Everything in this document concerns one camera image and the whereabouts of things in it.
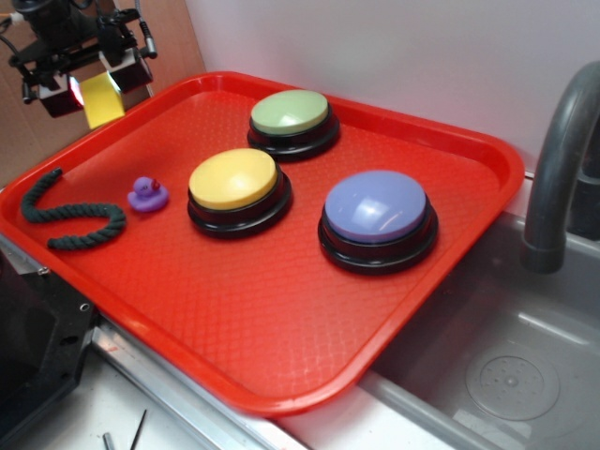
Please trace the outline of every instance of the gray faucet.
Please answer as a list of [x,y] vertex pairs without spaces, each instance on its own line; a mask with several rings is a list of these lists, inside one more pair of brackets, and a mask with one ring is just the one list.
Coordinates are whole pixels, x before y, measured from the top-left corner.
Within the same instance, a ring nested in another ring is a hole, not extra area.
[[521,263],[550,274],[563,265],[565,231],[600,239],[600,61],[571,80],[552,117],[525,222]]

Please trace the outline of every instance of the rubber duck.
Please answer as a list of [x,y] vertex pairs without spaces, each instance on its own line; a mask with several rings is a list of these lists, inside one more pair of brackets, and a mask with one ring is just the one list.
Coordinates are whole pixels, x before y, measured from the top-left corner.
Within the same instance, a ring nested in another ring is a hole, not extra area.
[[169,191],[156,179],[141,176],[133,183],[133,192],[129,192],[127,200],[136,211],[150,213],[167,204]]

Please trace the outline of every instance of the plastic tray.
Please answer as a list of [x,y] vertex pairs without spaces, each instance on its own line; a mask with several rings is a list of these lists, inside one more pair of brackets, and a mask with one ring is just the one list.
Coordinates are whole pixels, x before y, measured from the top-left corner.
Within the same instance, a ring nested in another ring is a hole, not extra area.
[[[263,416],[304,411],[351,386],[503,210],[524,174],[517,153],[492,137],[328,97],[341,137],[321,156],[281,164],[292,181],[290,213],[242,240],[201,235],[186,209],[191,172],[209,156],[248,146],[253,105],[289,88],[230,72],[187,79],[0,194],[0,233],[193,380]],[[106,223],[23,219],[22,195],[56,167],[65,174],[39,207],[117,203],[127,212],[124,233],[91,250],[47,249],[49,237]],[[431,255],[392,276],[336,268],[317,237],[327,192],[370,169],[418,180],[440,218]],[[142,175],[169,189],[165,209],[128,207]]]

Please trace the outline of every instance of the rope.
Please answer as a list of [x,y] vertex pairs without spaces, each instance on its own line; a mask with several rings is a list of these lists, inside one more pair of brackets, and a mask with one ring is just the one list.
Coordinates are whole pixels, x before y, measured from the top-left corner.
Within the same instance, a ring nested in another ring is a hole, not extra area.
[[44,223],[67,218],[108,218],[106,227],[87,235],[66,235],[48,240],[49,248],[59,250],[81,250],[104,244],[120,234],[127,224],[125,213],[116,204],[78,203],[65,204],[56,208],[37,209],[36,203],[50,189],[63,171],[58,168],[41,176],[21,200],[21,213],[32,223]]

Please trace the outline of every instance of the stainless steel sink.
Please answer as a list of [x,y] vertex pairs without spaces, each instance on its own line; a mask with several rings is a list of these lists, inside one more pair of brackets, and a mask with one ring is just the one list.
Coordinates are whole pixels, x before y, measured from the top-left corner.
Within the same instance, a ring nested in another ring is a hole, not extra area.
[[600,246],[569,235],[536,275],[522,229],[502,215],[362,385],[457,448],[598,448]]

